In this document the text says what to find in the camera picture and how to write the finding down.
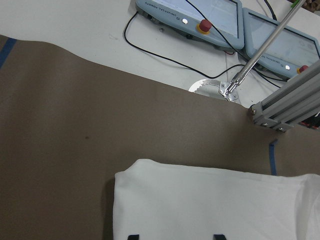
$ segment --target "cable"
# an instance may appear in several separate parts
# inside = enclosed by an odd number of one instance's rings
[[[204,19],[208,20],[206,18],[205,15],[203,15],[203,13],[195,6],[193,5],[189,0],[185,0],[188,4],[190,4]],[[226,41],[226,43],[235,51],[237,52],[241,57],[243,57],[246,61],[248,61],[248,59],[242,54],[240,53],[237,49],[235,49],[231,43],[225,38],[225,36],[219,31],[218,28],[216,28],[215,25],[213,25],[211,23],[212,27],[221,35],[221,37]],[[255,67],[252,68],[260,77],[262,77],[264,80],[266,80],[266,78],[272,79],[272,80],[277,80],[277,81],[281,81],[281,82],[286,82],[283,79],[277,79],[277,78],[273,78],[273,77],[269,77],[267,75],[264,75],[263,73],[259,72]]]
[[[275,12],[274,12],[274,10],[272,9],[272,7],[271,7],[270,3],[268,2],[268,0],[264,0],[264,2],[265,2],[265,4],[266,4],[266,5],[268,6],[268,8],[269,8],[273,20],[276,20],[276,21],[277,21],[277,17],[276,17],[276,15],[275,15]]]
[[[199,71],[199,70],[197,70],[197,69],[195,69],[195,68],[193,68],[193,67],[190,67],[190,66],[188,66],[188,65],[185,65],[185,64],[183,64],[183,63],[180,63],[180,62],[178,62],[178,61],[176,61],[176,60],[173,60],[173,59],[168,58],[168,57],[165,57],[165,56],[161,56],[161,55],[159,55],[159,54],[156,54],[156,53],[154,53],[154,52],[151,52],[151,51],[145,50],[145,49],[143,49],[143,48],[141,48],[141,47],[139,47],[139,46],[136,46],[136,45],[134,45],[133,43],[131,43],[131,42],[127,39],[127,29],[128,29],[128,27],[129,27],[130,23],[132,22],[132,20],[137,16],[137,14],[138,14],[138,12],[136,12],[136,13],[131,17],[131,19],[128,21],[128,23],[126,24],[126,26],[125,26],[125,28],[124,28],[124,30],[123,30],[123,37],[124,37],[124,40],[125,40],[130,46],[132,46],[132,47],[134,47],[134,48],[136,48],[136,49],[139,49],[140,51],[143,51],[143,52],[145,52],[145,53],[148,53],[148,54],[157,56],[157,57],[159,57],[159,58],[162,58],[162,59],[171,61],[171,62],[173,62],[173,63],[175,63],[175,64],[181,65],[181,66],[183,66],[183,67],[185,67],[185,68],[187,68],[187,69],[190,69],[190,70],[192,70],[192,71],[195,71],[195,72],[198,73],[198,74],[201,74],[201,75],[205,76],[205,77],[208,78],[208,79],[216,79],[216,78],[220,77],[221,75],[225,74],[226,72],[228,72],[230,69],[233,69],[233,68],[239,67],[239,66],[242,66],[242,67],[244,66],[244,64],[236,64],[236,65],[233,65],[233,66],[229,67],[228,69],[224,70],[223,72],[221,72],[221,73],[220,73],[219,75],[217,75],[217,76],[209,76],[209,75],[207,75],[207,74],[205,74],[205,73],[203,73],[203,72],[201,72],[201,71]]]

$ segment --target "red button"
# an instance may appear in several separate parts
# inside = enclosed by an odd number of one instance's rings
[[[299,73],[302,73],[304,70],[308,68],[307,65],[303,65],[302,67],[299,68]]]
[[[209,22],[207,19],[203,19],[199,24],[199,28],[205,33],[209,32],[211,26],[211,22]]]

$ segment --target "white cloth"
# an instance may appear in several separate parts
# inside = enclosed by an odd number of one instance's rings
[[[113,235],[126,240],[320,239],[320,176],[270,176],[140,159],[115,175]]]

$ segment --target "bolt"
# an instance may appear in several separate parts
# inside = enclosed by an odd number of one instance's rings
[[[285,130],[283,127],[279,127],[279,128],[277,129],[277,131],[284,133],[286,130]]]

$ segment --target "brown mat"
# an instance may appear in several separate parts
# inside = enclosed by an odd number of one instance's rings
[[[139,158],[320,174],[320,134],[254,126],[247,109],[18,41],[0,70],[0,239],[112,239],[114,174]]]

